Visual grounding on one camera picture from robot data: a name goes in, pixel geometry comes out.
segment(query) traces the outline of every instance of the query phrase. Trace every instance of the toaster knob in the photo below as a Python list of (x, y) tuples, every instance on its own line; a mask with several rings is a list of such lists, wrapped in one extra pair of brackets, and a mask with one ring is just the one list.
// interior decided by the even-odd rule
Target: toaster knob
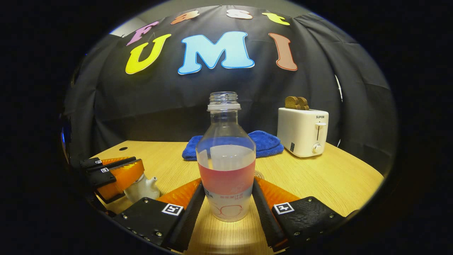
[(315, 145), (313, 145), (313, 153), (318, 153), (320, 150), (321, 150), (321, 144), (315, 143)]

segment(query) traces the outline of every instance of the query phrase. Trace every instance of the black fabric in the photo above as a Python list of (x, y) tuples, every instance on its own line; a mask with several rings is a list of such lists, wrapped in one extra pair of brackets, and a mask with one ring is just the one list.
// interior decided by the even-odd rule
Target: black fabric
[[(230, 18), (228, 9), (249, 11), (253, 19)], [(393, 122), (395, 114), (391, 108), (383, 111), (379, 103), (391, 105), (391, 94), (379, 68), (358, 44), (329, 45), (337, 37), (353, 41), (344, 32), (321, 24), (315, 15), (292, 19), (278, 14), (291, 23), (285, 26), (262, 15), (272, 12), (264, 9), (224, 5), (196, 10), (199, 16), (175, 25), (170, 24), (175, 17), (192, 10), (159, 20), (129, 46), (134, 32), (124, 38), (109, 35), (87, 55), (65, 102), (65, 114), (72, 123), (73, 155), (88, 158), (125, 140), (187, 142), (209, 127), (209, 94), (235, 91), (242, 107), (239, 124), (246, 132), (262, 130), (276, 135), (278, 108), (284, 107), (284, 99), (303, 96), (311, 109), (329, 112), (328, 143), (336, 146), (341, 139), (343, 150), (381, 172), (388, 167), (396, 122), (386, 123)], [(213, 69), (198, 57), (199, 72), (177, 73), (185, 52), (182, 39), (202, 34), (215, 43), (228, 31), (248, 34), (245, 44), (254, 67), (223, 68), (223, 53)], [(297, 71), (276, 65), (278, 52), (268, 33), (291, 41)], [(164, 34), (171, 36), (156, 61), (143, 71), (127, 74), (130, 51), (149, 42), (140, 56), (143, 60), (152, 50), (152, 41)]]

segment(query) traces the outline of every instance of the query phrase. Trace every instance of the white teapot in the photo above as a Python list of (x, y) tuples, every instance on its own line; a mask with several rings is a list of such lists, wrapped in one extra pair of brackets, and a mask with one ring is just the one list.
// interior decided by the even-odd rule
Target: white teapot
[(148, 179), (143, 173), (138, 180), (136, 180), (129, 188), (124, 190), (124, 193), (132, 203), (136, 203), (143, 197), (157, 199), (160, 196), (160, 192), (155, 185), (156, 181), (157, 177)]

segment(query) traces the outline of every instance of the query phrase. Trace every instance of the bottle neck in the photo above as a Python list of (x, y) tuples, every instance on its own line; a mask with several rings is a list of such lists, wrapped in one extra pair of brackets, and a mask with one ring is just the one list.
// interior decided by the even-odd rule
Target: bottle neck
[(229, 126), (237, 124), (237, 110), (211, 111), (211, 124)]

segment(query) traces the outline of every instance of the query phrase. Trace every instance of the pink label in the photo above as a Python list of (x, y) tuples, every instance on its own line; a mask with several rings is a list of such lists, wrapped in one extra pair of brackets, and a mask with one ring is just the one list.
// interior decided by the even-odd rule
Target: pink label
[(206, 168), (200, 163), (203, 186), (216, 194), (235, 195), (248, 189), (253, 184), (255, 175), (255, 160), (248, 166), (231, 171), (217, 171)]

